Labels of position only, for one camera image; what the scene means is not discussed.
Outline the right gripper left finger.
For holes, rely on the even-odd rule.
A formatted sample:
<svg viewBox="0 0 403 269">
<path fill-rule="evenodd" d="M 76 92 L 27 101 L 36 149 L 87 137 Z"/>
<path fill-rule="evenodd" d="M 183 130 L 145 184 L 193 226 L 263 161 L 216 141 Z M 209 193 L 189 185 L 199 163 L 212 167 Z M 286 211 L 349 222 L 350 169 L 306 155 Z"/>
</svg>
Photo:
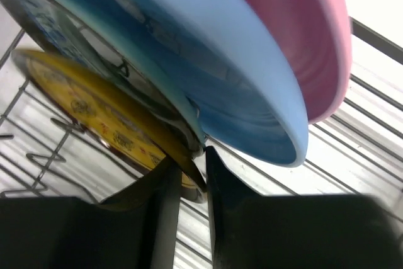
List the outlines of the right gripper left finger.
<svg viewBox="0 0 403 269">
<path fill-rule="evenodd" d="M 1 200 L 2 268 L 172 268 L 181 170 L 164 159 L 99 204 Z"/>
</svg>

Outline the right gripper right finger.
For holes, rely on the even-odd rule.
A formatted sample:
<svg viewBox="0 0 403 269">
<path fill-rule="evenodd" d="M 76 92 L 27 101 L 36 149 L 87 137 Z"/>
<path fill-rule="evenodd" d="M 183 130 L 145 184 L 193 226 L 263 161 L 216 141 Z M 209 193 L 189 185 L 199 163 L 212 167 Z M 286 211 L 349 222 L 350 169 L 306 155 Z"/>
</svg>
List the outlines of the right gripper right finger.
<svg viewBox="0 0 403 269">
<path fill-rule="evenodd" d="M 214 268 L 401 268 L 395 224 L 368 195 L 263 196 L 205 151 Z"/>
</svg>

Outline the yellow patterned glass plate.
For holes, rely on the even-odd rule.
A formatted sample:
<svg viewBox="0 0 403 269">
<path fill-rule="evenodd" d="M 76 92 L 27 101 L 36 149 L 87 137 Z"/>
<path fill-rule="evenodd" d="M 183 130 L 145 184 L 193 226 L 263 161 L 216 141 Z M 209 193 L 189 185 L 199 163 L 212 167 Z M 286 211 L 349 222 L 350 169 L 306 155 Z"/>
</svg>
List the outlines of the yellow patterned glass plate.
<svg viewBox="0 0 403 269">
<path fill-rule="evenodd" d="M 114 84 L 63 56 L 16 49 L 17 68 L 66 115 L 145 173 L 171 158 L 182 170 L 183 198 L 204 203 L 207 185 L 191 151 L 144 105 Z"/>
</svg>

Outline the metal wire dish rack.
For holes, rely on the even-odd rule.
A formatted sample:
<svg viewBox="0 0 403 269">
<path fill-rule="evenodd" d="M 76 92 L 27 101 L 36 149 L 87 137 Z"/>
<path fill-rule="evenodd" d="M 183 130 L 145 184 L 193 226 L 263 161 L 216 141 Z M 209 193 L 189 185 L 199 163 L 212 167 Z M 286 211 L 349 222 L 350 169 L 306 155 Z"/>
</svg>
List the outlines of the metal wire dish rack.
<svg viewBox="0 0 403 269">
<path fill-rule="evenodd" d="M 73 127 L 11 62 L 34 41 L 1 12 L 1 197 L 75 195 L 99 202 L 138 180 L 131 168 Z M 276 168 L 210 137 L 223 162 L 261 194 L 372 194 L 402 231 L 402 90 L 368 65 L 353 66 L 349 92 L 313 124 L 303 165 Z"/>
</svg>

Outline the light blue plastic plate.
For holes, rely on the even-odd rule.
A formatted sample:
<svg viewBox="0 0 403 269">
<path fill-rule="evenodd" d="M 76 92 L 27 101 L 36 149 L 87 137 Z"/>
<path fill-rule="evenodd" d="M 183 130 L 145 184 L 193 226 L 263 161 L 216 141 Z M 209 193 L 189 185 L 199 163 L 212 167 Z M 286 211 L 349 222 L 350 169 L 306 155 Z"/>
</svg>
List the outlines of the light blue plastic plate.
<svg viewBox="0 0 403 269">
<path fill-rule="evenodd" d="M 297 79 L 245 0 L 76 0 L 136 43 L 196 110 L 203 136 L 301 165 L 308 120 Z"/>
</svg>

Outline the blue patterned glass plate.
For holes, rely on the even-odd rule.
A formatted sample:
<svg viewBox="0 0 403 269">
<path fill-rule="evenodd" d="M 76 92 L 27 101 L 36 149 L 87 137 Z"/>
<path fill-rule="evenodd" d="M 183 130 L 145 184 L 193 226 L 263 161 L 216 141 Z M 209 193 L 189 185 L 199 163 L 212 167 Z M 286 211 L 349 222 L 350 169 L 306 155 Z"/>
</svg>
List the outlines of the blue patterned glass plate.
<svg viewBox="0 0 403 269">
<path fill-rule="evenodd" d="M 204 136 L 196 110 L 157 64 L 124 32 L 76 0 L 1 0 L 45 51 L 98 73 L 141 102 L 199 156 Z"/>
</svg>

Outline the pink plastic plate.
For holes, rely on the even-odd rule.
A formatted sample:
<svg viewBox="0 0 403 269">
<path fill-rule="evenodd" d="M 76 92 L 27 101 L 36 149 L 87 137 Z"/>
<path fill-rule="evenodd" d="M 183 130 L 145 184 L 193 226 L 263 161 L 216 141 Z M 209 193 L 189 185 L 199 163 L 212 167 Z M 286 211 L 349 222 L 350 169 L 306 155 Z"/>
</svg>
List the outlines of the pink plastic plate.
<svg viewBox="0 0 403 269">
<path fill-rule="evenodd" d="M 246 0 L 287 58 L 302 91 L 309 123 L 343 102 L 352 65 L 345 0 Z"/>
</svg>

